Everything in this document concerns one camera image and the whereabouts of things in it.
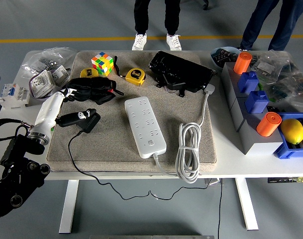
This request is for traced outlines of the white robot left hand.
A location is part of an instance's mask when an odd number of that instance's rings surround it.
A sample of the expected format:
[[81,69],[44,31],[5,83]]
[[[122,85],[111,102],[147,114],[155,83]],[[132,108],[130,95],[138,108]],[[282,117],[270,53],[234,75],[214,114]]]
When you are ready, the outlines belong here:
[[35,121],[35,126],[29,131],[28,137],[47,145],[51,139],[51,129],[58,124],[60,127],[78,125],[83,132],[89,133],[101,119],[96,109],[87,109],[81,112],[58,116],[64,99],[71,99],[79,91],[66,88],[57,91],[43,102]]

